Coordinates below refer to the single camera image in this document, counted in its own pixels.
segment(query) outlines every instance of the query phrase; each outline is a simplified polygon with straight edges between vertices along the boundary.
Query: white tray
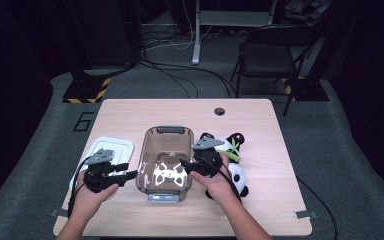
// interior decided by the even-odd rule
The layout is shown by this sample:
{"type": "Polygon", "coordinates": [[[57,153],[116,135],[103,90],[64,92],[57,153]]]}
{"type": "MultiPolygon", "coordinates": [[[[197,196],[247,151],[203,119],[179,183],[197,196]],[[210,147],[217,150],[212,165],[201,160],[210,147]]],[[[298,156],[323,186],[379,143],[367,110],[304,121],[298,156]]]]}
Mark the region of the white tray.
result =
{"type": "MultiPolygon", "coordinates": [[[[93,142],[92,146],[89,148],[85,156],[86,157],[92,156],[94,153],[96,153],[100,149],[114,151],[111,164],[117,165],[121,163],[130,162],[130,158],[132,157],[132,153],[134,150],[134,145],[133,145],[133,142],[130,140],[110,138],[110,137],[100,137],[96,139],[95,142],[93,142]]],[[[88,167],[87,165],[83,165],[80,172],[87,169],[87,167],[88,167]]],[[[70,190],[71,190],[71,186],[73,185],[75,174],[76,173],[74,172],[73,177],[70,180],[70,184],[69,184],[70,190]]],[[[113,172],[110,175],[121,175],[121,174],[124,174],[124,171],[113,172]]]]}

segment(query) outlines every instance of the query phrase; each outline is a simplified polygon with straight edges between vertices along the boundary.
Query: dark background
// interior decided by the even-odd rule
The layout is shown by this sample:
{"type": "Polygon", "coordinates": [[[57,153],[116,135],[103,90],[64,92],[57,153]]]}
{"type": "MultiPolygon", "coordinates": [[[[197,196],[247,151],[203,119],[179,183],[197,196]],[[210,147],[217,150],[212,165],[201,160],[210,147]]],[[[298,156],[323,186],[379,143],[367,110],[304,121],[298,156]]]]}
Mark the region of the dark background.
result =
{"type": "MultiPolygon", "coordinates": [[[[180,1],[139,2],[146,22],[165,9],[175,15],[180,1]]],[[[192,15],[194,2],[185,1],[192,15]]],[[[0,0],[0,187],[48,107],[50,80],[73,66],[92,67],[68,6],[0,0]]],[[[308,77],[332,83],[357,144],[384,178],[384,1],[332,0],[323,34],[308,77]]]]}

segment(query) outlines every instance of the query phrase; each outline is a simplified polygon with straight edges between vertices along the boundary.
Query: panda plush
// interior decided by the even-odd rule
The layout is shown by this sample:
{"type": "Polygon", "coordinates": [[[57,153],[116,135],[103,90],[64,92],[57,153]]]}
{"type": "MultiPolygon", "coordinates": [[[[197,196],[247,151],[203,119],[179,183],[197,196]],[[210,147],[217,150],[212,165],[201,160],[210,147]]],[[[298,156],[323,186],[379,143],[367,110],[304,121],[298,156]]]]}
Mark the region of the panda plush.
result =
{"type": "MultiPolygon", "coordinates": [[[[209,133],[203,133],[200,137],[214,138],[209,133]]],[[[236,190],[241,197],[246,197],[249,193],[248,187],[246,186],[246,175],[239,162],[240,157],[240,146],[245,142],[245,138],[241,133],[234,133],[226,138],[223,145],[215,146],[217,152],[226,155],[229,158],[229,171],[231,172],[232,181],[235,184],[236,190]]],[[[208,191],[205,192],[208,198],[211,198],[208,191]]]]}

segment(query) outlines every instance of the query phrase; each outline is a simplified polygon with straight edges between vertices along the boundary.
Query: yellow and black hazard tape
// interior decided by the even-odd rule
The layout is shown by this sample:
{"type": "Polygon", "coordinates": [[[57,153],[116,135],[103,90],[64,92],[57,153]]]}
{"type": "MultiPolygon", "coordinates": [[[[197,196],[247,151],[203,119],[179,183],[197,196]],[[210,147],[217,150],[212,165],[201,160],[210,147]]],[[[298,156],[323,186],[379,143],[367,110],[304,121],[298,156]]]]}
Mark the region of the yellow and black hazard tape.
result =
{"type": "Polygon", "coordinates": [[[106,79],[101,86],[101,89],[99,90],[97,96],[95,98],[87,98],[87,99],[81,99],[81,98],[65,98],[63,100],[64,103],[99,103],[101,102],[102,98],[105,95],[105,92],[107,91],[108,85],[110,84],[111,79],[106,79]]]}
{"type": "MultiPolygon", "coordinates": [[[[302,76],[299,76],[298,77],[298,80],[302,80],[302,79],[305,79],[304,77],[302,77],[302,76]]],[[[285,87],[285,92],[286,92],[286,94],[291,94],[291,85],[289,85],[289,81],[288,81],[288,79],[287,78],[282,78],[282,82],[283,82],[283,86],[285,87]]]]}

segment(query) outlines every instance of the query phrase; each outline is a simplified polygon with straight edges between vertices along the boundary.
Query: black chair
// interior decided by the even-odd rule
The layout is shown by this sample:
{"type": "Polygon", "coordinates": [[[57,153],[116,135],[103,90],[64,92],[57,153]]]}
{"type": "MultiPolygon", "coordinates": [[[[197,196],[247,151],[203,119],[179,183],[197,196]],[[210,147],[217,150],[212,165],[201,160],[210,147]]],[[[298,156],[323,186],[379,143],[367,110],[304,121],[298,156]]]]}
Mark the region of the black chair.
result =
{"type": "MultiPolygon", "coordinates": [[[[240,45],[240,53],[230,81],[237,74],[236,98],[239,98],[241,77],[288,79],[289,83],[298,81],[306,54],[317,42],[317,29],[305,25],[267,25],[253,29],[240,45]],[[294,58],[290,47],[301,47],[300,54],[294,58]]],[[[283,94],[288,95],[283,116],[293,97],[293,88],[283,94]]]]}

